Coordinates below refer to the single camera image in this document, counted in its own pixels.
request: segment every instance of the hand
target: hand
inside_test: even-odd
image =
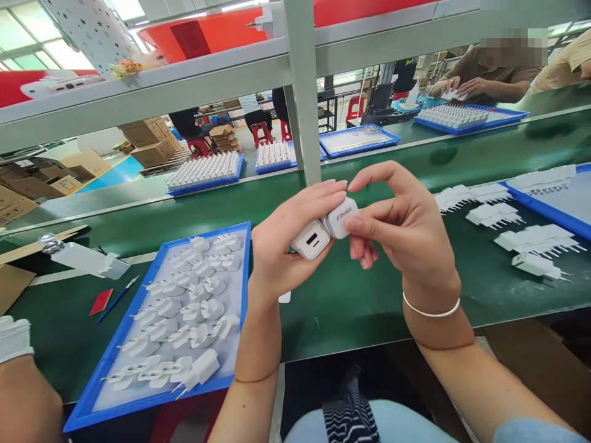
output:
[[[447,80],[445,85],[443,86],[443,93],[446,94],[449,91],[454,91],[457,89],[458,86],[460,86],[460,77],[452,77],[451,79]]]
[[[491,87],[491,83],[491,80],[484,80],[480,77],[468,80],[466,83],[464,83],[458,88],[457,96],[461,97],[465,95],[466,98],[470,98],[478,94],[487,94],[489,88]]]
[[[306,188],[282,203],[252,230],[254,268],[249,280],[249,303],[272,306],[284,293],[305,282],[322,263],[334,240],[314,260],[288,253],[304,228],[344,202],[347,181],[327,180]]]
[[[394,161],[362,169],[348,190],[354,193],[375,182],[386,182],[396,198],[373,203],[345,222],[351,258],[370,269],[377,258],[375,240],[409,281],[437,284],[455,276],[454,252],[431,193]]]

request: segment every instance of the red card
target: red card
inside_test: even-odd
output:
[[[97,299],[94,301],[94,305],[92,305],[92,311],[90,311],[89,315],[91,316],[91,315],[98,314],[99,312],[104,311],[105,308],[107,307],[107,304],[109,303],[109,299],[111,298],[112,293],[113,293],[113,289],[109,289],[104,292],[101,292],[97,296]]]

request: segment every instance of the bracelet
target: bracelet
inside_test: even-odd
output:
[[[447,311],[446,313],[443,314],[427,314],[424,312],[419,311],[417,308],[415,308],[414,306],[412,306],[408,300],[406,299],[406,295],[404,294],[404,291],[402,291],[402,298],[404,298],[404,302],[408,305],[409,308],[411,308],[413,311],[418,312],[421,315],[424,315],[425,317],[430,317],[430,318],[443,318],[443,317],[449,317],[450,315],[452,315],[454,312],[457,311],[457,309],[460,307],[460,298],[457,298],[457,303],[456,305],[451,308],[449,311]]]

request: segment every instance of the power adapter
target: power adapter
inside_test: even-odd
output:
[[[291,244],[306,260],[314,260],[329,244],[331,237],[340,240],[349,235],[345,220],[359,215],[355,200],[347,197],[345,201],[319,220],[314,220],[298,235]]]

